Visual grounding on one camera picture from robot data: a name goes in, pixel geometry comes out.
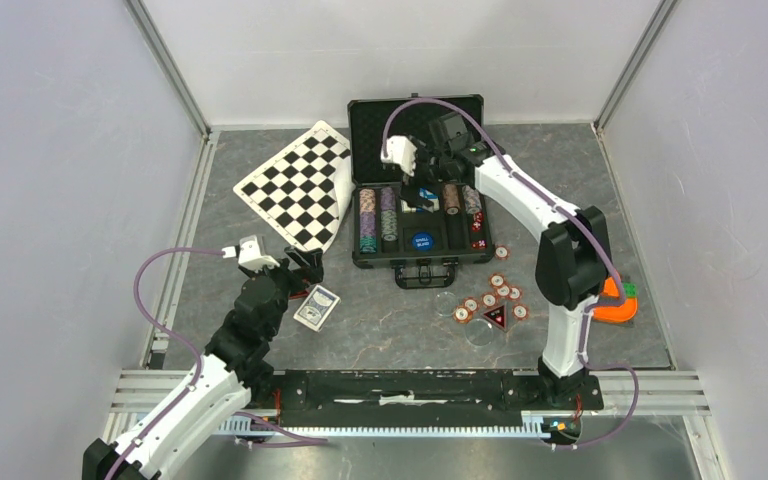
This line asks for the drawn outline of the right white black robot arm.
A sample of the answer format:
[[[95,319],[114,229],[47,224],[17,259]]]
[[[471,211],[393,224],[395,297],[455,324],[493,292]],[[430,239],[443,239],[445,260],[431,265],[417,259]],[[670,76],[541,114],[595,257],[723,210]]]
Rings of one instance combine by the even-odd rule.
[[[537,240],[535,281],[550,305],[537,392],[545,405],[562,408],[588,376],[589,319],[611,260],[606,219],[598,208],[580,209],[540,185],[487,135],[476,137],[474,124],[457,112],[431,120],[430,142],[417,153],[415,172],[426,180],[470,185]]]

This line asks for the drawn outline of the blue small blind button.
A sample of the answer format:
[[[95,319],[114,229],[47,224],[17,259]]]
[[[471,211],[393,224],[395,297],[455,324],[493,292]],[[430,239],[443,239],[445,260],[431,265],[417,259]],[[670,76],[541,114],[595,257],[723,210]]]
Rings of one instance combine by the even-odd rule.
[[[434,237],[428,232],[416,233],[411,238],[411,245],[416,251],[430,251],[434,248]]]

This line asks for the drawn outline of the blue boxed card deck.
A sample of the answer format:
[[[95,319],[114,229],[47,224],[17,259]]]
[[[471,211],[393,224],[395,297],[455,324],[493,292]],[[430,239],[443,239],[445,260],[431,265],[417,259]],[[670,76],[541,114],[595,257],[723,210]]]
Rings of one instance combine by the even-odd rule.
[[[399,195],[403,213],[435,213],[440,210],[439,197],[419,187],[405,187]]]

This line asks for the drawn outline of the blue backed card deck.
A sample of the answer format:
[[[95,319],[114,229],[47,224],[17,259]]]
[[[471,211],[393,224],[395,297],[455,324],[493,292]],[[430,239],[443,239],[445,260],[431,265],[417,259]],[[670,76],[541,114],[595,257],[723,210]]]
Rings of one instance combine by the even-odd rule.
[[[332,291],[322,285],[316,285],[294,312],[293,318],[305,327],[319,332],[340,300],[341,298]]]

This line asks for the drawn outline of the clear dealer button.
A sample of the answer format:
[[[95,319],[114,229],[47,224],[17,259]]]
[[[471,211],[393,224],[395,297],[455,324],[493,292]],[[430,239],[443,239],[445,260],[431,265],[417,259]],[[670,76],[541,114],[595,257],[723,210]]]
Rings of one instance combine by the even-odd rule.
[[[489,346],[496,334],[496,329],[485,320],[472,320],[464,327],[466,340],[476,348]]]

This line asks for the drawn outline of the brown poker chip stack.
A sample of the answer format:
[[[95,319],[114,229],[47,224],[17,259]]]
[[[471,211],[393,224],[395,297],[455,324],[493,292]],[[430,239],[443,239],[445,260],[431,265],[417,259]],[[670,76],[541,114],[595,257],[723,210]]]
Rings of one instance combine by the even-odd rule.
[[[461,210],[459,189],[455,184],[446,183],[442,187],[442,203],[447,215],[457,215]]]

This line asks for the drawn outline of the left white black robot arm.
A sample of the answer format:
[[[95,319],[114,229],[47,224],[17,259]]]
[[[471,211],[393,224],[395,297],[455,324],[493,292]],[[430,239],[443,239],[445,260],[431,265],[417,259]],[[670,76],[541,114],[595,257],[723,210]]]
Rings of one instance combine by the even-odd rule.
[[[323,251],[287,247],[285,256],[267,254],[257,236],[208,255],[232,258],[247,279],[233,308],[202,351],[170,330],[145,308],[140,296],[148,266],[173,249],[159,251],[141,265],[133,283],[135,303],[158,330],[179,341],[194,364],[136,426],[107,443],[94,440],[84,451],[84,479],[171,479],[201,445],[233,414],[262,407],[274,394],[273,367],[265,356],[292,297],[324,278]]]

